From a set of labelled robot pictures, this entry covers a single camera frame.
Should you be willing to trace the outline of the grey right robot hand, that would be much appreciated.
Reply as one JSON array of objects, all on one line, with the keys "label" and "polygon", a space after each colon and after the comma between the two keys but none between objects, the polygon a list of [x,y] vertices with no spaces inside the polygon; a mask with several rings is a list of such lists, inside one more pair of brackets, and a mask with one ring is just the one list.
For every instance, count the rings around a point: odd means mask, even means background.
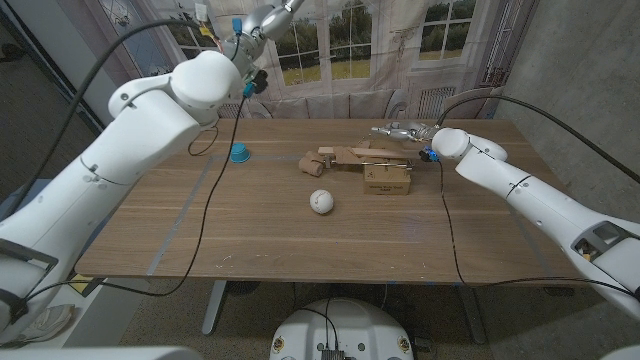
[{"label": "grey right robot hand", "polygon": [[441,129],[438,125],[417,122],[391,122],[382,127],[372,127],[371,132],[396,142],[430,142]]}]

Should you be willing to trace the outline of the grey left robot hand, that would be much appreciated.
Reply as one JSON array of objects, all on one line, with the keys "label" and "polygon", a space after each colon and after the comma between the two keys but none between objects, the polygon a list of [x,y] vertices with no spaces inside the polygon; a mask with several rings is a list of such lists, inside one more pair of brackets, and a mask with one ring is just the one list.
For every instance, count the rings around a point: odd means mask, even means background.
[{"label": "grey left robot hand", "polygon": [[286,0],[276,5],[264,5],[243,20],[232,20],[234,34],[222,43],[222,49],[251,88],[251,91],[245,92],[245,97],[260,94],[267,88],[268,74],[258,68],[255,61],[262,55],[269,40],[277,41],[288,31],[303,3],[304,0]]}]

